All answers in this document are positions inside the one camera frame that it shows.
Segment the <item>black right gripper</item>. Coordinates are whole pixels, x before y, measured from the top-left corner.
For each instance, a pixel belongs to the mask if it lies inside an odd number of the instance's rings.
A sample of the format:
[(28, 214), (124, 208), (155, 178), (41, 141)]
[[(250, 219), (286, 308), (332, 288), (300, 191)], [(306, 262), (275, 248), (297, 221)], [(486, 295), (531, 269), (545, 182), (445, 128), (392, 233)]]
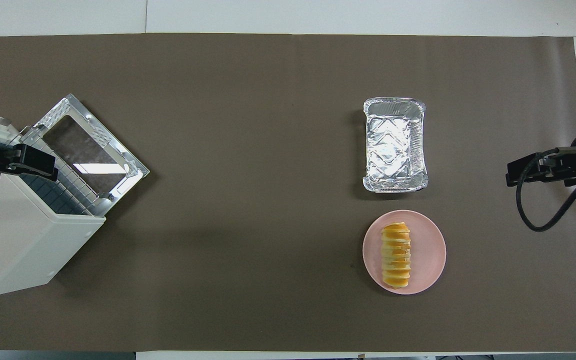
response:
[[(537, 155), (526, 155), (506, 164), (506, 186), (516, 187), (521, 175)], [(565, 187), (576, 186), (576, 146), (558, 146), (544, 153), (537, 164), (528, 167), (524, 182), (539, 182), (545, 178), (563, 180)]]

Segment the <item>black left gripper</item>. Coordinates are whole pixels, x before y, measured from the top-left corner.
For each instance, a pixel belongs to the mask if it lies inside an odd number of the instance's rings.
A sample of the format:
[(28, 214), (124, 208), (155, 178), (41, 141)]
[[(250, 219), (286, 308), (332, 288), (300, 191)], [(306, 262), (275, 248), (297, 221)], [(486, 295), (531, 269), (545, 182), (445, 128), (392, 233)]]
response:
[(30, 145), (0, 147), (0, 173), (18, 173), (21, 170), (22, 173), (56, 182), (59, 174), (56, 162), (54, 155)]

